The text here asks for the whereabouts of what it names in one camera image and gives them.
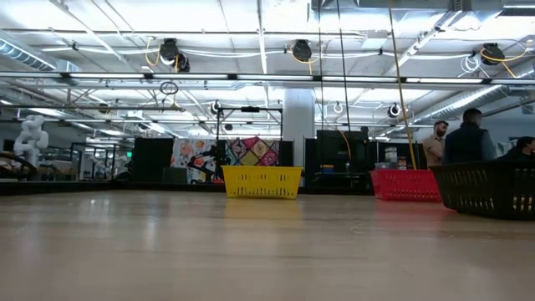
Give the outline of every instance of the man in black vest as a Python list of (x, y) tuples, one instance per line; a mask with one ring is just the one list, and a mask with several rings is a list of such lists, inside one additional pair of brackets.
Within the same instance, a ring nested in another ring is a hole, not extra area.
[(480, 129), (483, 114), (468, 109), (462, 115), (461, 128), (446, 137), (444, 164), (488, 161), (496, 159), (496, 149), (487, 130)]

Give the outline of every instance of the person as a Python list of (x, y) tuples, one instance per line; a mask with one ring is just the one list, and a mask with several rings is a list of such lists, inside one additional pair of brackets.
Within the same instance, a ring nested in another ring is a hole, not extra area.
[(496, 149), (487, 130), (480, 128), (483, 113), (468, 109), (462, 115), (462, 124), (446, 137), (443, 164), (489, 161), (496, 159)]
[(534, 151), (535, 138), (521, 137), (518, 138), (516, 147), (511, 148), (508, 153), (506, 153), (504, 156), (499, 157), (498, 160), (514, 162), (535, 161), (535, 156), (533, 155)]
[(424, 154), (427, 160), (427, 167), (439, 166), (442, 164), (442, 153), (444, 151), (444, 136), (448, 131), (449, 124), (444, 120), (437, 121), (433, 128), (433, 135), (427, 137), (424, 142)]

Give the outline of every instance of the man in tan shirt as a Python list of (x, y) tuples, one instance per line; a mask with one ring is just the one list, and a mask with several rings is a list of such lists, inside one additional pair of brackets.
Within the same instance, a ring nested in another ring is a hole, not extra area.
[(424, 153), (427, 159), (427, 167), (439, 166), (442, 164), (442, 153), (444, 151), (444, 136), (448, 131), (448, 123), (444, 120), (435, 123), (433, 135), (424, 140)]

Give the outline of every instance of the yellow basket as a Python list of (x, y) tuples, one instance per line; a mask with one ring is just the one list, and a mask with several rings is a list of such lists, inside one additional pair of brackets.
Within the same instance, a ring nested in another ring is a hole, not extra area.
[(223, 166), (228, 197), (298, 197), (301, 167)]

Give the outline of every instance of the black vest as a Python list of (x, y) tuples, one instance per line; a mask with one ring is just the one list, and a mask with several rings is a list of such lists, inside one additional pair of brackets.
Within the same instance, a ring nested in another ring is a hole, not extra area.
[(463, 123), (446, 137), (444, 153), (447, 163), (483, 161), (482, 138), (486, 130), (476, 124)]

